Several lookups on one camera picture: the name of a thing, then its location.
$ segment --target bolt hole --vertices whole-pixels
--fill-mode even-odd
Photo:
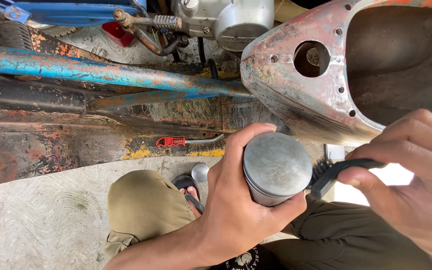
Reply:
[[[321,42],[308,40],[297,46],[293,64],[299,74],[314,78],[326,72],[329,59],[328,50]]]

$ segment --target bolt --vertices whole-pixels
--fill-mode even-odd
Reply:
[[[211,31],[211,28],[209,28],[209,27],[203,27],[203,28],[202,28],[202,32],[203,32],[205,35],[209,35],[210,31]]]
[[[113,17],[116,21],[121,20],[124,17],[124,10],[122,8],[117,8],[113,11]]]

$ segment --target foot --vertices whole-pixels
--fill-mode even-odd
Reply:
[[[187,188],[187,190],[188,190],[188,193],[189,193],[191,196],[193,196],[193,197],[194,197],[194,198],[199,202],[199,198],[198,198],[198,194],[196,193],[196,189],[195,189],[194,187],[192,187],[192,186],[189,186],[189,187]],[[184,194],[184,188],[181,188],[181,189],[179,190],[179,192],[181,192],[181,193]],[[192,202],[190,202],[190,201],[188,201],[188,200],[186,200],[186,202],[188,202],[189,208],[191,209],[191,211],[192,211],[192,213],[194,214],[194,216],[195,216],[196,218],[201,217],[201,213],[198,211],[198,209],[196,208],[196,206],[195,206]]]

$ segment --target black brush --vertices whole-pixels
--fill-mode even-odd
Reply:
[[[322,159],[312,167],[312,176],[308,188],[311,196],[320,200],[336,184],[338,174],[349,167],[363,167],[366,169],[383,168],[387,164],[369,158],[359,158],[336,162]]]

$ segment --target olive cargo pants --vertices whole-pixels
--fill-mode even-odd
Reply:
[[[291,222],[299,239],[264,244],[288,269],[432,270],[428,255],[369,207],[306,200],[306,211]],[[184,195],[153,170],[132,171],[114,182],[107,207],[111,231],[104,249],[111,258],[195,219]]]

